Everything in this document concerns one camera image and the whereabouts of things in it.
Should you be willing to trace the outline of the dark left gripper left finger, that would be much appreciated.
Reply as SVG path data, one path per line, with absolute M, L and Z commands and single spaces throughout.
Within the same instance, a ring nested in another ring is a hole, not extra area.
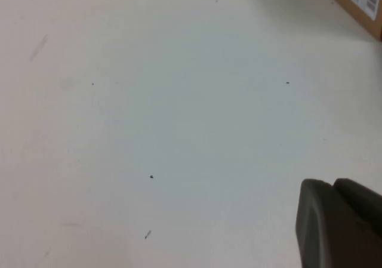
M 302 181 L 295 222 L 302 267 L 353 267 L 352 215 L 334 184 Z

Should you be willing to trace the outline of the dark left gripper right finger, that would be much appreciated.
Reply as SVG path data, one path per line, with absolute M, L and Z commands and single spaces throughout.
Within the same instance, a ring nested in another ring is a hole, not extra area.
M 334 188 L 353 212 L 353 267 L 381 267 L 381 195 L 348 178 L 337 179 Z

